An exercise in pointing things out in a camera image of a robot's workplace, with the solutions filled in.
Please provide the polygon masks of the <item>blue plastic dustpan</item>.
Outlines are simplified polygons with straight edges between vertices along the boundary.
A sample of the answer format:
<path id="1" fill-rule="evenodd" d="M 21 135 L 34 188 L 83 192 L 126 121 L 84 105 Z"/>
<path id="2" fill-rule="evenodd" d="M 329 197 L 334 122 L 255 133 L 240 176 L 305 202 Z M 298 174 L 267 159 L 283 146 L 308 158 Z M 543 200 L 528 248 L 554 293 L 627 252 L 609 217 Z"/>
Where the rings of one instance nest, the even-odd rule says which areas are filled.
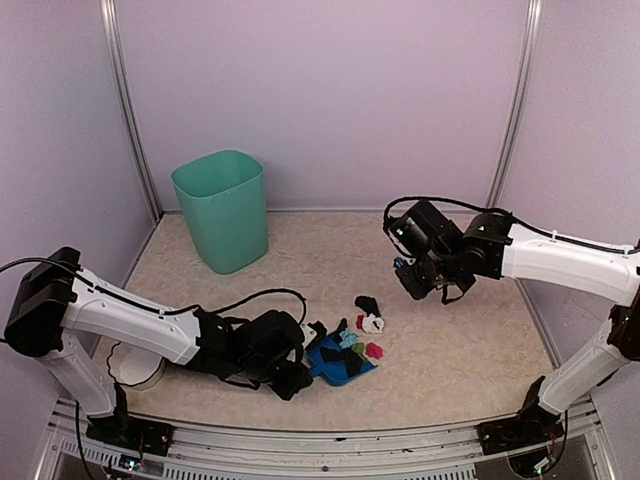
<path id="1" fill-rule="evenodd" d="M 321 377 L 329 385 L 333 387 L 344 386 L 347 383 L 359 378 L 377 368 L 369 360 L 365 359 L 364 372 L 356 377 L 348 378 L 342 363 L 326 363 L 320 355 L 320 347 L 329 346 L 336 348 L 333 341 L 329 339 L 329 335 L 321 340 L 312 349 L 307 351 L 307 361 L 310 367 L 310 373 L 312 377 Z"/>

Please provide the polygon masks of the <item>teal plastic waste bin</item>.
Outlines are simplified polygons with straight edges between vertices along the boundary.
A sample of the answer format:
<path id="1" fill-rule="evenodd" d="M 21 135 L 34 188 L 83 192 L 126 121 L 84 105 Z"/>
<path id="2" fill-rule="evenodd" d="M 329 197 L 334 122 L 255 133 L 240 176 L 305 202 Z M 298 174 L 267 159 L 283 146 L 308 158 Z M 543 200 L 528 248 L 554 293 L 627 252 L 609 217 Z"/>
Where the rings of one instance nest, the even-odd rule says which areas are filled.
<path id="1" fill-rule="evenodd" d="M 236 150 L 193 160 L 171 174 L 197 253 L 218 274 L 231 274 L 269 248 L 264 167 Z"/>

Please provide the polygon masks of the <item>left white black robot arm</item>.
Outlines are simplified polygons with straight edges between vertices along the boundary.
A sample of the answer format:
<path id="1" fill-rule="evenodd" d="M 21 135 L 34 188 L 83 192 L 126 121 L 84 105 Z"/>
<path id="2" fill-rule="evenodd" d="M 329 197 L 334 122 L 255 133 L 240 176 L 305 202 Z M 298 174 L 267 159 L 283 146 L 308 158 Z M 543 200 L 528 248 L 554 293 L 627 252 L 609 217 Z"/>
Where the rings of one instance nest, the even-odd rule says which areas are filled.
<path id="1" fill-rule="evenodd" d="M 228 316 L 226 308 L 162 306 L 82 267 L 79 251 L 71 247 L 24 261 L 32 268 L 19 284 L 5 343 L 45 365 L 91 426 L 118 444 L 133 443 L 139 421 L 128 413 L 122 386 L 106 380 L 80 344 L 79 332 L 128 344 L 241 388 L 266 385 L 284 401 L 313 382 L 303 363 L 308 336 L 301 321 L 285 311 L 269 310 L 249 320 Z"/>

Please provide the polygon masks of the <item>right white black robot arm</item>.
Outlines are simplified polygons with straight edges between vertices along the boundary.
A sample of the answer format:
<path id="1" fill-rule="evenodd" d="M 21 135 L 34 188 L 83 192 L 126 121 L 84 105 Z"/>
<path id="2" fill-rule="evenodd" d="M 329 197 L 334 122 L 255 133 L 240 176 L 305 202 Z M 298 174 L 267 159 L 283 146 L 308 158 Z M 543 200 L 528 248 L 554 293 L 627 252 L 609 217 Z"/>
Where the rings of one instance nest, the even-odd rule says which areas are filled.
<path id="1" fill-rule="evenodd" d="M 415 300 L 450 288 L 465 295 L 477 278 L 534 280 L 608 299 L 597 333 L 553 373 L 532 384 L 511 433 L 535 442 L 579 397 L 639 359 L 639 249 L 563 236 L 534 227 L 501 208 L 473 206 L 466 229 L 447 218 L 439 197 L 408 196 L 399 217 L 384 210 L 382 229 L 399 257 L 394 271 Z"/>

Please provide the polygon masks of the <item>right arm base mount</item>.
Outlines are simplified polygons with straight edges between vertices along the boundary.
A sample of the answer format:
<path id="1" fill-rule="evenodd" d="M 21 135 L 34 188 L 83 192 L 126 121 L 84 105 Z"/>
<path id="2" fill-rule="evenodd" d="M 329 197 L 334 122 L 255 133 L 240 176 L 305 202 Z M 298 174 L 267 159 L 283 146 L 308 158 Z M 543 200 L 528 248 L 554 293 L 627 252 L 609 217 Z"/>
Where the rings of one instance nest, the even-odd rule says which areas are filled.
<path id="1" fill-rule="evenodd" d="M 562 437 L 566 428 L 560 414 L 539 405 L 539 391 L 544 376 L 529 387 L 523 405 L 513 416 L 480 423 L 476 430 L 484 455 L 516 450 Z"/>

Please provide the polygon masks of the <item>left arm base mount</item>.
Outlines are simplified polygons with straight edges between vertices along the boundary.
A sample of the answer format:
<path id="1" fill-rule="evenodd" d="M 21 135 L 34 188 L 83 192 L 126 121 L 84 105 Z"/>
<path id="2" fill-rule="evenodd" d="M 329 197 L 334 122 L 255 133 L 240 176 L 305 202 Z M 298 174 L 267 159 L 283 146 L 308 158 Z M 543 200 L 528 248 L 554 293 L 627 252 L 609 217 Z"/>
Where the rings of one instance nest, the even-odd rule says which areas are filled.
<path id="1" fill-rule="evenodd" d="M 125 391 L 115 384 L 114 392 L 115 407 L 110 415 L 88 416 L 87 437 L 139 454 L 166 457 L 175 428 L 165 422 L 131 416 Z"/>

